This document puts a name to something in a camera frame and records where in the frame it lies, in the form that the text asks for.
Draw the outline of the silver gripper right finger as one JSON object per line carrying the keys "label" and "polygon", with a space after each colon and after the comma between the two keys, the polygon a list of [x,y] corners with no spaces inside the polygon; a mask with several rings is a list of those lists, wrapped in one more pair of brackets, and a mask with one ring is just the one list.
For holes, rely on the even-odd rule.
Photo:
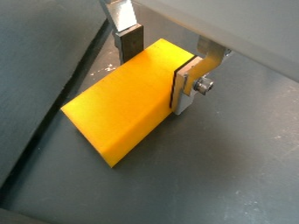
{"label": "silver gripper right finger", "polygon": [[206,75],[220,65],[228,48],[200,36],[197,51],[202,58],[193,55],[173,72],[169,108],[176,115],[192,105],[196,93],[210,91],[213,81]]}

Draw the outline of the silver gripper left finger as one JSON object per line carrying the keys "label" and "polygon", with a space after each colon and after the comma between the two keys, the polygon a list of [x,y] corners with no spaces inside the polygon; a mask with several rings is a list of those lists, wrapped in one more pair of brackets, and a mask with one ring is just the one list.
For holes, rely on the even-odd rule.
{"label": "silver gripper left finger", "polygon": [[144,50],[144,27],[136,21],[130,0],[98,0],[112,25],[120,63],[128,62]]}

